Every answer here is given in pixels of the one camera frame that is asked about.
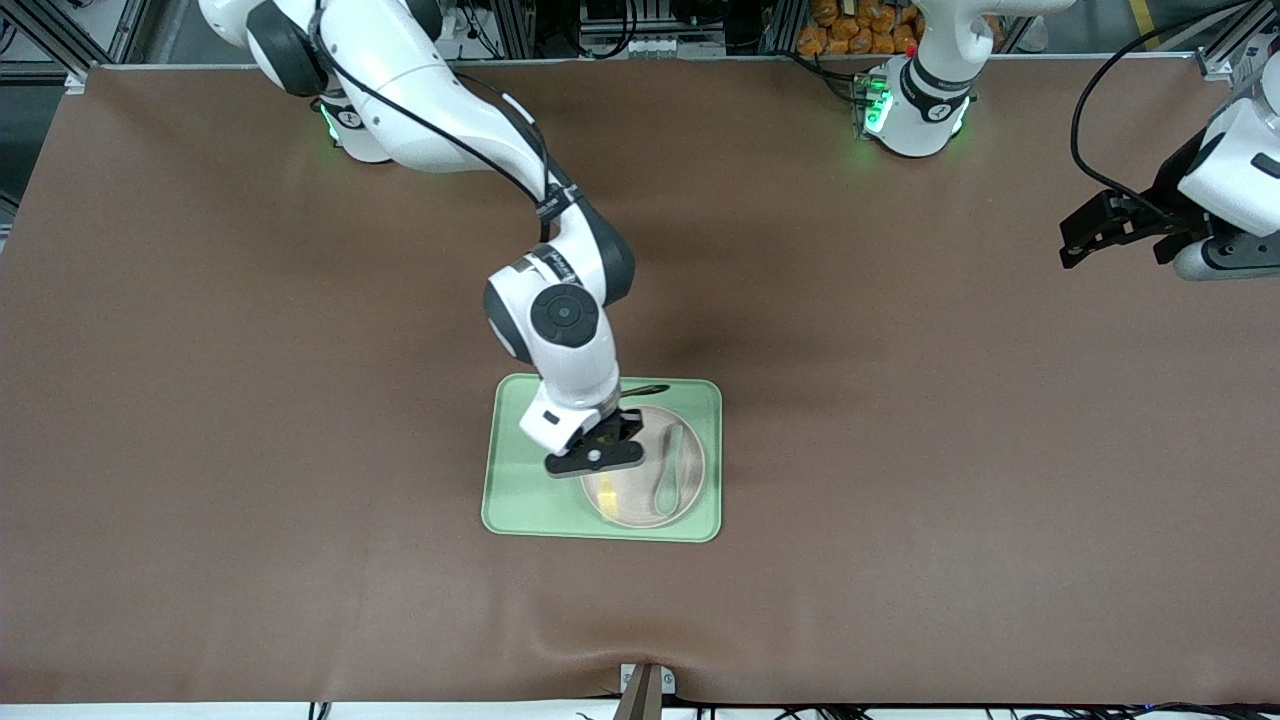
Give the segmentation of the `teal green plastic spoon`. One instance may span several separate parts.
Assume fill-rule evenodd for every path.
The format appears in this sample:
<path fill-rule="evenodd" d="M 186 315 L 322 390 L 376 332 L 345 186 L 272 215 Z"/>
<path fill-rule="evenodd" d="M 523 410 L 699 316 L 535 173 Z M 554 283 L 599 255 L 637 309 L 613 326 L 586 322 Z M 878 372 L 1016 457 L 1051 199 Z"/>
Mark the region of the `teal green plastic spoon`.
<path fill-rule="evenodd" d="M 680 509 L 682 456 L 684 423 L 675 421 L 663 436 L 660 474 L 655 487 L 654 509 L 660 518 L 671 518 Z"/>

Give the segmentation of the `round beige plate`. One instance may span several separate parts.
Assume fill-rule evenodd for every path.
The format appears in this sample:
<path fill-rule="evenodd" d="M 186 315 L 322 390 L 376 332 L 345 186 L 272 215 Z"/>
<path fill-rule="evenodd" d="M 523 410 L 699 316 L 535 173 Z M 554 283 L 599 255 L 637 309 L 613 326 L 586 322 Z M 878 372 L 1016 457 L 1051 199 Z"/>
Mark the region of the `round beige plate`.
<path fill-rule="evenodd" d="M 678 414 L 653 405 L 640 405 L 644 428 L 635 438 L 645 448 L 645 460 L 636 468 L 604 471 L 581 478 L 582 489 L 598 514 L 617 527 L 652 530 L 687 514 L 699 500 L 707 483 L 707 455 L 701 439 L 692 427 Z M 671 518 L 660 518 L 654 509 L 655 487 L 659 480 L 663 436 L 666 428 L 675 421 L 684 423 L 684 456 L 680 470 L 681 495 L 680 509 Z M 614 506 L 604 506 L 596 501 L 596 488 L 612 486 L 617 493 Z"/>

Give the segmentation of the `mint green rectangular tray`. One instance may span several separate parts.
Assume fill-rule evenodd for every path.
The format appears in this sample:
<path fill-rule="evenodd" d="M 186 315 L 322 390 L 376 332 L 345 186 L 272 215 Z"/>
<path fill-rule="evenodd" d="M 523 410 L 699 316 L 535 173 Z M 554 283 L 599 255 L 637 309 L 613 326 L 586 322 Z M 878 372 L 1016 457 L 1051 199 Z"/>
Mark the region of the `mint green rectangular tray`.
<path fill-rule="evenodd" d="M 669 525 L 635 530 L 605 521 L 589 502 L 582 477 L 552 478 L 545 452 L 517 427 L 530 405 L 538 378 L 530 373 L 506 377 L 495 392 L 481 518 L 498 534 L 581 539 L 707 543 L 722 521 L 721 389 L 709 380 L 625 377 L 622 407 L 653 405 L 685 419 L 701 439 L 707 455 L 707 483 L 692 509 Z"/>

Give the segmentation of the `brown table mat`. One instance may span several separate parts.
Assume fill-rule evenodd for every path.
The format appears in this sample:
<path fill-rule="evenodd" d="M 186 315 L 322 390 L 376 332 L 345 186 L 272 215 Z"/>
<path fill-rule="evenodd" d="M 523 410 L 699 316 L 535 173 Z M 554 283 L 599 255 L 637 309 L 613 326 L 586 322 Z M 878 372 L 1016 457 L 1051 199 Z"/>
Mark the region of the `brown table mat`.
<path fill-rule="evenodd" d="M 704 544 L 481 521 L 490 172 L 256 70 L 63 99 L 0 252 L 0 702 L 1280 703 L 1280 281 L 1064 270 L 1092 59 L 904 160 L 791 61 L 485 64 L 631 243 L 628 375 L 724 398 Z"/>

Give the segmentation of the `bag of orange items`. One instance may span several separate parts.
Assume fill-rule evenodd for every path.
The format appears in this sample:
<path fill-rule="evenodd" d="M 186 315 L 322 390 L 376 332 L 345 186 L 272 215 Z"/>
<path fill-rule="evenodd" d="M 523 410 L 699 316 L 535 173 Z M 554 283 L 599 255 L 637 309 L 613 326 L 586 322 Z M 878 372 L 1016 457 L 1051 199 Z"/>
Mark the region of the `bag of orange items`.
<path fill-rule="evenodd" d="M 1014 17 L 1036 15 L 1023 0 L 806 0 L 799 29 L 778 54 L 908 55 L 979 65 L 1001 46 Z"/>

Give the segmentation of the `white socket bar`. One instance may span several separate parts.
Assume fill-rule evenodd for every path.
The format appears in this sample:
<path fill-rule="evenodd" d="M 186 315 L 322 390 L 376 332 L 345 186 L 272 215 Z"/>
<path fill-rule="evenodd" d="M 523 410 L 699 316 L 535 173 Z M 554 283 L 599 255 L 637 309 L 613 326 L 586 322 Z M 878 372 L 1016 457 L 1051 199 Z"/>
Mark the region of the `white socket bar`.
<path fill-rule="evenodd" d="M 721 38 L 712 36 L 639 35 L 617 53 L 620 38 L 582 36 L 579 45 L 589 56 L 628 60 L 707 60 L 728 55 Z"/>

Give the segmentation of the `metal table edge bracket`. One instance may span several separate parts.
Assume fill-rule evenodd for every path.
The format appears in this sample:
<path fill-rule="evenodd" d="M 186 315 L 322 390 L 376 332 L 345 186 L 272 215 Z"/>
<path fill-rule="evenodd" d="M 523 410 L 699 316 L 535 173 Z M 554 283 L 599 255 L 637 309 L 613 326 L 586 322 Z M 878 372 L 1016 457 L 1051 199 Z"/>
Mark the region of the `metal table edge bracket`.
<path fill-rule="evenodd" d="M 664 698 L 676 691 L 673 670 L 658 664 L 623 664 L 613 720 L 662 720 Z"/>

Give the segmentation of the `aluminium frame post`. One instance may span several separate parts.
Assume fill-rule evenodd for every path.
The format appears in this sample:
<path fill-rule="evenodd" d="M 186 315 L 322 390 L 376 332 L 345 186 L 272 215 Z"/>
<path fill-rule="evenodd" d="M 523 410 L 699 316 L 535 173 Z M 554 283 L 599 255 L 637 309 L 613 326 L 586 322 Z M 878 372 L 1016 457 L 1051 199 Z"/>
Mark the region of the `aluminium frame post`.
<path fill-rule="evenodd" d="M 502 56 L 508 60 L 534 59 L 538 0 L 486 1 L 495 19 Z"/>

